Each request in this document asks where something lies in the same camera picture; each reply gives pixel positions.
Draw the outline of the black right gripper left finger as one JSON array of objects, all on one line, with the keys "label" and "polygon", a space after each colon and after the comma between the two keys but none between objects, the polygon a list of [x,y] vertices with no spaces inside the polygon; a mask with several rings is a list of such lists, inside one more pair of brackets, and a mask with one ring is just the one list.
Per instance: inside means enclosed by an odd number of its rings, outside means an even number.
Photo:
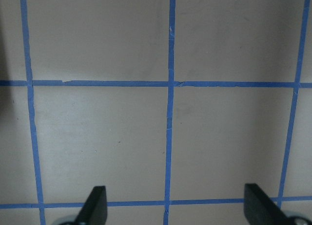
[{"label": "black right gripper left finger", "polygon": [[93,187],[85,204],[75,218],[74,225],[105,225],[108,217],[105,186]]}]

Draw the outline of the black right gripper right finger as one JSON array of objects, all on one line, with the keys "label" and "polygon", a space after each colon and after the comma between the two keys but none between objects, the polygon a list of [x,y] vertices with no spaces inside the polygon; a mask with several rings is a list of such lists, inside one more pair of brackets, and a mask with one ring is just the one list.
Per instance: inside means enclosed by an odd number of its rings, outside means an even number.
[{"label": "black right gripper right finger", "polygon": [[257,184],[244,186],[244,215],[250,225],[293,224]]}]

